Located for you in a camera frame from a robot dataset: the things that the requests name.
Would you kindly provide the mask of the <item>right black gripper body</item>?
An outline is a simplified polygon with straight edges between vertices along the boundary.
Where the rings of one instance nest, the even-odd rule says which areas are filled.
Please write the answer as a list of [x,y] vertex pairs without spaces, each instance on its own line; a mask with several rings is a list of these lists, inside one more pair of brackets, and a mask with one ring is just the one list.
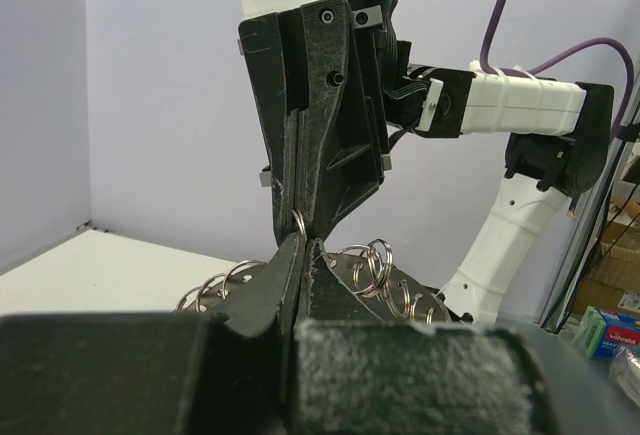
[[350,125],[379,165],[415,125],[415,82],[408,71],[411,44],[398,39],[393,15],[398,0],[346,0],[351,16]]

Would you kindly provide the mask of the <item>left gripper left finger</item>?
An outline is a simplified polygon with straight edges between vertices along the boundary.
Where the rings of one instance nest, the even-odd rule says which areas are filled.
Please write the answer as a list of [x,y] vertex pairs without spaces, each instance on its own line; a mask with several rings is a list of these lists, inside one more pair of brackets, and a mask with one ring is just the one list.
[[5,434],[280,434],[306,239],[210,315],[17,315],[1,321]]

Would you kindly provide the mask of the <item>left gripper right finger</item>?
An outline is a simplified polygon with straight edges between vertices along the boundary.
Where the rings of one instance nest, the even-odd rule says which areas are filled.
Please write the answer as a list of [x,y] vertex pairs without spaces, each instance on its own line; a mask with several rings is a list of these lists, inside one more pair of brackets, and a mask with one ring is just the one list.
[[514,331],[383,322],[307,245],[294,332],[298,434],[547,434],[550,396]]

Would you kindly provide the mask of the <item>metal disc keyring holder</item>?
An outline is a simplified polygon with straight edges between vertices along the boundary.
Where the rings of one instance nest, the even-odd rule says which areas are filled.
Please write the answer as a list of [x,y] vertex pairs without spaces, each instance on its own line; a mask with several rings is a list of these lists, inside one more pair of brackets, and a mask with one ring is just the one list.
[[454,318],[444,300],[401,271],[383,239],[338,252],[313,236],[294,208],[268,261],[243,260],[182,295],[172,312],[233,339],[283,339],[298,322],[443,325]]

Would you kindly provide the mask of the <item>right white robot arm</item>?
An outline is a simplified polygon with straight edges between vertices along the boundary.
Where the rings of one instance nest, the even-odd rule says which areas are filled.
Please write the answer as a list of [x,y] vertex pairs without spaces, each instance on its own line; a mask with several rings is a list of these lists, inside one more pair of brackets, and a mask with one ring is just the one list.
[[269,164],[274,235],[326,238],[383,183],[407,133],[505,133],[497,198],[463,262],[434,295],[446,319],[492,323],[534,241],[600,178],[612,87],[478,61],[409,61],[397,0],[243,0],[239,44]]

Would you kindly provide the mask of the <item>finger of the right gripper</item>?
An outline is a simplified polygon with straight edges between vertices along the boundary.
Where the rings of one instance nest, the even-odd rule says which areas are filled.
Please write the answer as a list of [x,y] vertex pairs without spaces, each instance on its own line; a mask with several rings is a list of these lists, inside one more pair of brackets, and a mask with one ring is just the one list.
[[299,125],[297,208],[309,235],[325,240],[379,190],[382,154],[349,3],[323,0],[301,13],[309,105]]
[[276,242],[296,230],[295,175],[299,90],[287,73],[295,70],[300,17],[271,13],[245,20],[239,36],[268,155],[272,221]]

